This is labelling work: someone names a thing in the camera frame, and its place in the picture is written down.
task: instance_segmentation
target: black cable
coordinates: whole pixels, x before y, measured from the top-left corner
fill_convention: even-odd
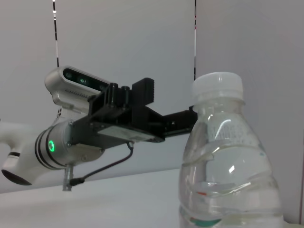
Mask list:
[[[71,180],[70,180],[70,186],[75,186],[75,185],[78,185],[78,184],[82,184],[83,182],[85,182],[85,179],[86,179],[86,178],[88,178],[88,177],[90,177],[90,176],[92,176],[92,175],[94,175],[94,174],[96,174],[96,173],[98,173],[98,172],[101,172],[101,171],[104,171],[104,170],[106,170],[106,169],[109,169],[109,168],[111,168],[111,167],[113,167],[113,166],[115,166],[115,165],[118,165],[118,164],[120,164],[120,163],[122,163],[122,162],[128,160],[129,158],[131,158],[131,156],[133,155],[133,149],[134,149],[133,142],[128,142],[128,143],[127,143],[127,146],[128,146],[128,148],[130,149],[130,153],[129,153],[128,156],[126,156],[125,158],[123,158],[123,159],[121,159],[121,160],[118,160],[118,161],[116,161],[116,162],[113,162],[113,163],[111,163],[111,164],[109,164],[109,165],[106,165],[106,166],[104,166],[104,167],[102,167],[102,168],[100,168],[100,169],[98,169],[98,170],[95,170],[95,171],[93,171],[93,172],[87,174],[86,176],[83,176],[83,177],[80,177],[80,178],[73,178],[73,179],[71,179]]]

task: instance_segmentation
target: water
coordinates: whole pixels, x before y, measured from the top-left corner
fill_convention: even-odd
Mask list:
[[[268,157],[242,114],[232,110],[204,112],[188,139],[180,228],[284,227]]]

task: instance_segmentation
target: clear plastic bottle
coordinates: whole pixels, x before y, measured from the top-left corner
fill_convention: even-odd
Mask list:
[[[180,170],[180,228],[283,228],[271,165],[242,115],[240,77],[199,77],[193,95],[198,120]]]

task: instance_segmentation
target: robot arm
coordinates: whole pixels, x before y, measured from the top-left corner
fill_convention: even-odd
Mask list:
[[[86,177],[127,160],[133,143],[160,143],[166,137],[189,133],[197,120],[191,108],[162,116],[146,107],[154,101],[154,81],[150,78],[132,88],[119,88],[68,66],[51,72],[45,82],[54,103],[68,116],[59,115],[44,131],[0,124],[0,142],[11,147],[2,173],[17,184],[30,185],[45,172],[65,169],[63,188],[71,190]],[[124,143],[130,149],[126,158],[72,179],[74,166],[96,160],[106,149]]]

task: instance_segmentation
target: bottle cap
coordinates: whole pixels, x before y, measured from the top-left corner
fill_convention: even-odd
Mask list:
[[[229,72],[203,75],[193,82],[192,94],[194,104],[219,97],[243,100],[242,79],[240,76]]]

